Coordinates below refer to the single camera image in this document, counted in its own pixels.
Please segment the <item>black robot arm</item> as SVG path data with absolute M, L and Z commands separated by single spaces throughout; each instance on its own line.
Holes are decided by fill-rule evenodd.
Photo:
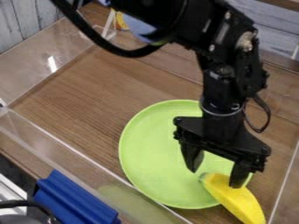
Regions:
M 267 88 L 268 72 L 259 57 L 255 22 L 224 0 L 104 0 L 139 25 L 135 35 L 147 42 L 175 42 L 195 51 L 203 71 L 200 116 L 178 116 L 174 138 L 186 166 L 196 172 L 207 151 L 234 162 L 228 186 L 240 188 L 266 167 L 271 148 L 255 136 L 246 114 L 255 101 L 271 109 L 258 93 Z

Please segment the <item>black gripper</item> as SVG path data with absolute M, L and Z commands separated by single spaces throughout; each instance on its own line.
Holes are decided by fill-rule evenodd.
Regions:
M 183 160 L 195 173 L 204 151 L 232 162 L 228 185 L 240 188 L 250 173 L 266 169 L 270 146 L 248 131 L 246 104 L 227 110 L 200 105 L 200 115 L 178 115 L 172 119 L 174 139 L 180 145 Z

